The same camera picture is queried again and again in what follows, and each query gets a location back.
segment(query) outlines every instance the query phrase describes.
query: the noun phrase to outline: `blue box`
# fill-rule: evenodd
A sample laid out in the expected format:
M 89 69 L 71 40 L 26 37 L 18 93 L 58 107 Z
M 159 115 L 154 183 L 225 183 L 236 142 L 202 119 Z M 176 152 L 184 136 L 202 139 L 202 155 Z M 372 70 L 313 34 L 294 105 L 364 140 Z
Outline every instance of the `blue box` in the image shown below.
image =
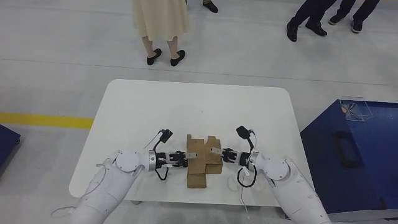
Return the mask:
M 301 132 L 328 214 L 398 209 L 398 104 L 367 105 L 371 118 L 350 121 L 336 100 Z
M 21 135 L 18 133 L 0 125 L 0 167 L 7 160 L 14 147 L 19 144 L 20 137 Z

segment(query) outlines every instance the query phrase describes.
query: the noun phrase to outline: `clear acrylic box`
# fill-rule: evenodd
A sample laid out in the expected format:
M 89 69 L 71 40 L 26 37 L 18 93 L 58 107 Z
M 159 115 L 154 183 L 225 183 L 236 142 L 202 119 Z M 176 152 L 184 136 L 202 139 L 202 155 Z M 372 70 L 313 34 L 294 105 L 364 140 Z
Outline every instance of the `clear acrylic box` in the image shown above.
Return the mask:
M 346 120 L 367 121 L 373 117 L 368 104 L 362 97 L 343 96 L 340 99 L 340 105 L 346 115 Z

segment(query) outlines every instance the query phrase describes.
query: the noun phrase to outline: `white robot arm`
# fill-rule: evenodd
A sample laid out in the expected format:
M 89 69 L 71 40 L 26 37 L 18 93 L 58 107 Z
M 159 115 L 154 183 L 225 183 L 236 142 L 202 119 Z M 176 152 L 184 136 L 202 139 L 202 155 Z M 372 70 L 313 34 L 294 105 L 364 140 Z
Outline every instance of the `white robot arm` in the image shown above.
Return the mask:
M 271 187 L 272 193 L 279 202 L 285 214 L 296 224 L 327 224 L 331 223 L 319 196 L 305 179 L 293 160 L 287 156 L 264 156 L 253 151 L 250 140 L 252 130 L 243 126 L 237 129 L 239 136 L 249 141 L 250 152 L 236 152 L 232 149 L 211 148 L 215 154 L 219 154 L 225 162 L 232 162 L 242 166 L 237 180 L 242 187 L 249 188 L 254 185 L 256 177 L 251 185 L 243 185 L 239 174 L 242 170 L 249 169 L 255 175 L 262 174 Z
M 170 135 L 165 140 L 161 138 L 159 142 L 166 142 L 172 135 L 169 130 L 166 131 Z M 250 153 L 236 152 L 229 148 L 211 148 L 211 151 L 221 155 L 225 162 L 237 163 L 245 170 L 247 168 L 255 171 L 256 174 L 264 175 L 283 211 L 295 224 L 331 223 L 318 195 L 294 162 L 289 157 L 283 159 L 266 157 L 254 152 L 249 138 L 250 131 L 244 128 L 242 132 L 247 132 L 241 135 L 238 131 L 238 134 L 249 141 Z M 102 166 L 100 171 L 90 182 L 86 194 L 81 197 L 76 209 L 72 212 L 71 224 L 102 224 L 122 202 L 142 171 L 156 171 L 164 164 L 186 167 L 187 159 L 196 157 L 196 154 L 179 151 L 170 154 L 156 153 L 155 148 L 158 143 L 153 151 L 144 154 L 116 151 L 106 159 L 100 165 Z M 243 187 L 251 187 L 255 181 L 251 185 L 243 185 L 239 181 L 241 171 L 242 169 L 238 172 L 238 182 Z M 158 176 L 161 180 L 165 180 L 167 173 L 164 178 L 161 178 L 159 174 Z

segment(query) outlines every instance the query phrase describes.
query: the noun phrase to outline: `gray floor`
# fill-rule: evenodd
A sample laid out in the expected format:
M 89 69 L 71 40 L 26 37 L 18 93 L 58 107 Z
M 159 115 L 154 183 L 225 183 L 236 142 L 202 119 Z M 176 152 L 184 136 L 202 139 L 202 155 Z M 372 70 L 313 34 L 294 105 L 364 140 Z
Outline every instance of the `gray floor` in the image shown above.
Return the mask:
M 192 31 L 180 47 L 187 58 L 152 67 L 132 28 L 130 0 L 0 0 L 0 111 L 94 118 L 106 85 L 116 78 L 277 86 L 291 96 L 306 127 L 341 96 L 398 101 L 396 2 L 382 2 L 359 35 L 349 19 L 326 23 L 329 36 L 285 24 L 303 0 L 215 0 L 212 14 L 189 0 Z M 50 218 L 74 205 L 68 193 L 88 131 L 10 126 L 24 137 L 0 177 L 1 223 L 68 223 Z M 124 202 L 107 223 L 287 223 L 273 208 Z

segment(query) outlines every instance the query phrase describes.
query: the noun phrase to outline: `black sneaker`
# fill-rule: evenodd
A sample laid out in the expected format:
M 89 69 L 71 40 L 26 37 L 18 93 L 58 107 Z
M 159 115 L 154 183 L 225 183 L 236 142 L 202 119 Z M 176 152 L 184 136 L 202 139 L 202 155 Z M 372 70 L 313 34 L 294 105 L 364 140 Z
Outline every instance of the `black sneaker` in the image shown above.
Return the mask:
M 218 8 L 217 6 L 215 6 L 213 4 L 213 2 L 207 2 L 207 3 L 203 3 L 203 6 L 205 6 L 207 9 L 209 9 L 212 13 L 217 13 L 218 12 Z
M 344 18 L 343 16 L 341 16 L 341 15 L 339 15 L 339 14 L 336 14 L 336 15 L 334 15 L 333 17 L 331 17 L 331 18 L 329 19 L 329 24 L 332 25 L 332 26 L 335 26 L 335 25 L 338 24 L 343 18 Z
M 173 66 L 173 67 L 177 66 L 178 63 L 181 62 L 182 59 L 184 59 L 185 51 L 182 49 L 180 51 L 177 51 L 177 54 L 179 55 L 179 58 L 170 60 L 170 65 Z
M 308 29 L 312 30 L 316 35 L 320 35 L 321 37 L 324 37 L 328 35 L 328 33 L 322 29 L 321 22 L 307 22 L 305 27 Z
M 286 26 L 286 35 L 292 42 L 297 41 L 297 31 L 299 30 L 298 26 L 292 26 L 290 22 L 287 23 Z
M 362 24 L 363 21 L 362 20 L 353 20 L 351 22 L 351 31 L 354 32 L 355 34 L 358 34 L 361 32 L 362 30 Z
M 155 49 L 154 52 L 156 53 L 155 56 L 148 58 L 147 57 L 147 64 L 149 66 L 153 65 L 155 60 L 157 59 L 157 57 L 160 57 L 160 55 L 162 55 L 162 50 L 161 49 Z

